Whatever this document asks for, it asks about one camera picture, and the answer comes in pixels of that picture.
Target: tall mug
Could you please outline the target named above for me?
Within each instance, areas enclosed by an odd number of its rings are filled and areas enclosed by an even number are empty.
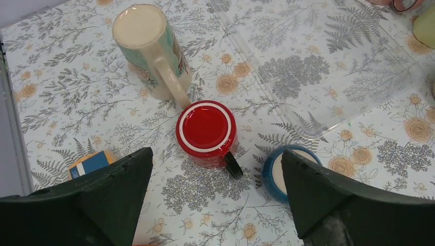
[[[191,104],[186,91],[192,73],[162,10],[148,4],[132,6],[116,18],[112,34],[149,95],[175,99],[183,109]]]

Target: clear plastic tray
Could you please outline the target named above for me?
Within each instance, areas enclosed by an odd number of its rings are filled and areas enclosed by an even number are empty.
[[[282,120],[318,138],[415,84],[424,72],[357,0],[206,0]]]

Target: flower pattern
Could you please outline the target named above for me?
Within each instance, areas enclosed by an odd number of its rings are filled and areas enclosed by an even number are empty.
[[[149,97],[149,72],[112,41],[114,18],[136,3],[72,0],[2,30],[35,189],[67,181],[83,156],[108,150],[120,158],[150,146],[153,173],[134,243],[167,246],[303,244],[290,230],[289,206],[262,187],[262,164],[282,145],[304,146],[359,182],[435,196],[435,52],[414,38],[410,21],[433,0],[402,15],[360,0],[144,3],[160,7],[179,38],[169,48],[179,68],[189,60],[190,99],[221,101],[235,115],[244,178],[187,158],[174,140],[176,103]],[[216,12],[232,27],[222,28]],[[246,46],[235,45],[239,36]],[[283,105],[295,122],[280,120]],[[347,121],[355,112],[362,116]],[[332,126],[311,139],[298,134]]]

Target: red mug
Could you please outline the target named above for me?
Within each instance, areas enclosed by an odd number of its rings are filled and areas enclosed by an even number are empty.
[[[401,13],[408,10],[415,9],[420,6],[424,0],[366,0],[371,4],[376,5],[393,5],[393,8]]]
[[[198,101],[188,106],[178,118],[176,137],[181,148],[199,166],[226,167],[239,179],[242,169],[232,153],[238,139],[231,111],[217,101]]]

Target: table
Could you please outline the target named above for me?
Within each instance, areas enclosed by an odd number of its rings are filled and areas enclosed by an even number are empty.
[[[219,1],[243,9],[250,0]],[[269,0],[251,1],[267,11]],[[318,140],[298,138],[291,124],[279,120],[276,101],[260,96],[252,73],[236,82],[218,79],[244,64],[243,51],[225,36],[210,5],[153,2],[166,12],[185,49],[194,77],[189,97],[220,101],[236,116],[240,147],[235,156],[245,172],[239,181],[224,169],[201,169],[186,158],[174,137],[181,109],[148,96],[125,63],[111,26],[136,3],[72,0],[2,30],[35,189],[68,180],[68,167],[88,153],[110,150],[122,157],[151,146],[153,174],[134,243],[168,246],[303,245],[289,206],[271,200],[260,181],[262,162],[280,145],[307,146],[323,166],[371,186],[434,199],[435,51],[413,38],[411,21],[435,1],[403,15],[386,7],[379,18],[427,71],[422,86]],[[325,0],[313,6],[342,3]]]

